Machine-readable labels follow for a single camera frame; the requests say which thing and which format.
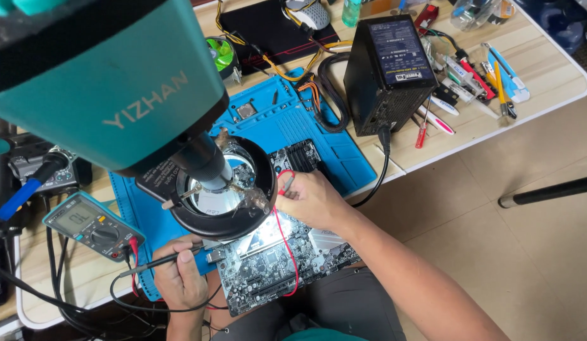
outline green fan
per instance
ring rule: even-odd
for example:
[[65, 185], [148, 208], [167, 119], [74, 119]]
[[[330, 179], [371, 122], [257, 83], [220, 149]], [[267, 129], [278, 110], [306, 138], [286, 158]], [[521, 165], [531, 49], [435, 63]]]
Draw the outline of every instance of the green fan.
[[206, 41], [224, 85], [241, 84], [241, 66], [230, 42], [220, 37], [208, 37]]

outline multimeter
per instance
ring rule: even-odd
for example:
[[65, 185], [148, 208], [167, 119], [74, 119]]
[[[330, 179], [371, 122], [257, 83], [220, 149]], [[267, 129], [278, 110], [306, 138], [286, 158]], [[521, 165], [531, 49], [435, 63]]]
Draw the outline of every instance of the multimeter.
[[113, 261], [125, 260], [123, 248], [131, 237], [138, 238], [138, 246], [146, 239], [139, 229], [85, 192], [68, 197], [43, 218], [43, 223]]

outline dark shorts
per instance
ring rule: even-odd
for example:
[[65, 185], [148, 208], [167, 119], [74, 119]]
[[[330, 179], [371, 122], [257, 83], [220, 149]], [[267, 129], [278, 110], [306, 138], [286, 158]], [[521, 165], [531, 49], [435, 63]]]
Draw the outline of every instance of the dark shorts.
[[214, 341], [280, 341], [293, 332], [328, 328], [374, 341], [405, 341], [395, 306], [366, 267], [347, 268], [261, 306], [216, 332]]

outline red and black mouse pad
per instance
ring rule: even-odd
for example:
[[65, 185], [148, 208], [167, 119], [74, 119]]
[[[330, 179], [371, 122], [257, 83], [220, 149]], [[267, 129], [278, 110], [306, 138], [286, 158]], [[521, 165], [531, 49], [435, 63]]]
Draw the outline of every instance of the red and black mouse pad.
[[[248, 43], [258, 45], [277, 65], [313, 55], [319, 50], [315, 43], [308, 40], [305, 32], [283, 15], [278, 0], [267, 0], [222, 13], [220, 22], [227, 32], [237, 32]], [[339, 40], [331, 24], [315, 32], [313, 37], [322, 44]], [[235, 47], [244, 75], [270, 67], [251, 46], [232, 45]]]

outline motherboard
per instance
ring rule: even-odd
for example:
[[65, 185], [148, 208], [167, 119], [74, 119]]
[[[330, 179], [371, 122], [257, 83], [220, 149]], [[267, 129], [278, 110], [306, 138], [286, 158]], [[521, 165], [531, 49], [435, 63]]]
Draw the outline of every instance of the motherboard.
[[[269, 158], [277, 174], [283, 169], [310, 172], [321, 168], [312, 140], [280, 149]], [[242, 176], [245, 170], [237, 173]], [[357, 252], [335, 233], [311, 229], [283, 212], [278, 214], [298, 269], [299, 288], [360, 260]], [[219, 255], [216, 266], [233, 317], [294, 290], [294, 262], [274, 212], [251, 234], [215, 246], [214, 251]]]

